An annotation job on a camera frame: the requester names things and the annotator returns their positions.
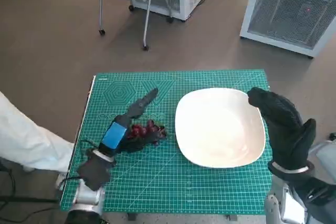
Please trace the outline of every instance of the hexagon pattern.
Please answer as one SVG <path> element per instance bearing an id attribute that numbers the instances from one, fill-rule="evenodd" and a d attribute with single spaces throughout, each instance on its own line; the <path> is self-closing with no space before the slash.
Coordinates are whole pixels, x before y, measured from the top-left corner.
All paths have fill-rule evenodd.
<path id="1" fill-rule="evenodd" d="M 135 95 L 134 86 L 130 81 L 115 81 L 103 93 L 110 106 L 127 105 Z"/>

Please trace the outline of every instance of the gray carpet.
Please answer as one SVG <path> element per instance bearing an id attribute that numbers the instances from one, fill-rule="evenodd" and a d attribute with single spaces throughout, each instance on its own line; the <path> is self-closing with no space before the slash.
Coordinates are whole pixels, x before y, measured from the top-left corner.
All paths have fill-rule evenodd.
<path id="1" fill-rule="evenodd" d="M 272 91 L 291 99 L 306 120 L 318 122 L 317 141 L 336 130 L 335 39 L 314 60 L 240 39 L 247 0 L 206 0 L 186 22 L 150 16 L 150 51 L 141 48 L 144 11 L 105 0 L 106 36 L 98 33 L 98 0 L 1 0 L 0 90 L 37 124 L 73 141 L 89 84 L 97 72 L 263 68 Z M 18 193 L 53 195 L 56 174 L 25 174 L 18 166 Z M 3 193 L 9 181 L 2 176 Z M 1 216 L 19 218 L 41 206 L 12 204 Z M 120 214 L 113 223 L 123 223 Z M 62 214 L 41 214 L 47 223 Z M 222 222 L 211 216 L 142 216 L 138 223 Z"/>

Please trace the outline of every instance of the green cutting mat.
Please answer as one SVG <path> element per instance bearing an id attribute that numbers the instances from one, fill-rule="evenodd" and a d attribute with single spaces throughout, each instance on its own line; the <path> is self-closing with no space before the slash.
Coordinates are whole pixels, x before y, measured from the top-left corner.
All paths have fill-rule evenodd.
<path id="1" fill-rule="evenodd" d="M 138 121 L 155 119 L 166 126 L 168 139 L 133 154 L 119 154 L 106 185 L 105 211 L 193 214 L 264 214 L 263 205 L 271 183 L 267 162 L 269 145 L 251 165 L 211 169 L 190 163 L 180 152 L 174 133 L 175 109 L 183 95 L 203 88 L 225 87 L 247 92 L 268 89 L 263 70 L 102 73 L 93 82 L 91 96 L 77 140 L 69 176 L 82 163 L 81 140 L 99 143 L 113 118 L 133 101 L 158 87 L 159 94 Z M 72 204 L 77 181 L 68 181 L 61 201 Z"/>

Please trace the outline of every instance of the red grapes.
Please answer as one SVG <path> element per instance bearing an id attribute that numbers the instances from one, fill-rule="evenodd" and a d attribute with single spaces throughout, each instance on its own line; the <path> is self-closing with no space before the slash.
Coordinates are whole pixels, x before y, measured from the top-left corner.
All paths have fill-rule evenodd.
<path id="1" fill-rule="evenodd" d="M 148 120 L 145 127 L 134 124 L 130 128 L 130 133 L 128 135 L 128 139 L 134 138 L 142 138 L 144 140 L 148 140 L 150 143 L 154 145 L 159 144 L 159 140 L 166 138 L 167 133 L 165 127 L 160 125 L 155 125 L 153 120 Z"/>

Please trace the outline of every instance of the black glove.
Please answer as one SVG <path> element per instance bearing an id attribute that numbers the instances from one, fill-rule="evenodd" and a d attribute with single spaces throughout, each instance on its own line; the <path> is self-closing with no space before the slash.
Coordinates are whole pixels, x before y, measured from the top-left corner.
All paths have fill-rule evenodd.
<path id="1" fill-rule="evenodd" d="M 287 170 L 307 165 L 308 151 L 316 135 L 316 121 L 302 119 L 285 97 L 260 88 L 247 92 L 248 102 L 257 107 L 268 126 L 273 161 Z"/>

